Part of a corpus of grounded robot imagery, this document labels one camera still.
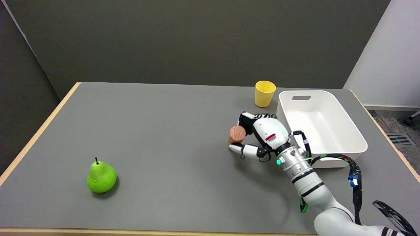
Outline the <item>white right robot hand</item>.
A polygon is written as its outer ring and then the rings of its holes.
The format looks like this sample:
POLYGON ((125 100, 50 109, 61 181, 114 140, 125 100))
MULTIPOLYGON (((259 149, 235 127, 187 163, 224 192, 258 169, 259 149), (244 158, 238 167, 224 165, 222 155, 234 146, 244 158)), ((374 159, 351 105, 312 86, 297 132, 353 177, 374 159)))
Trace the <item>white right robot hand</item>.
POLYGON ((261 144, 260 147, 238 142, 229 144, 229 149, 240 154, 241 159, 250 158, 261 163, 269 162, 271 153, 276 157, 292 146, 288 141, 287 129, 275 114, 254 115, 242 112, 238 119, 238 125, 245 129, 246 136, 253 134, 261 144))

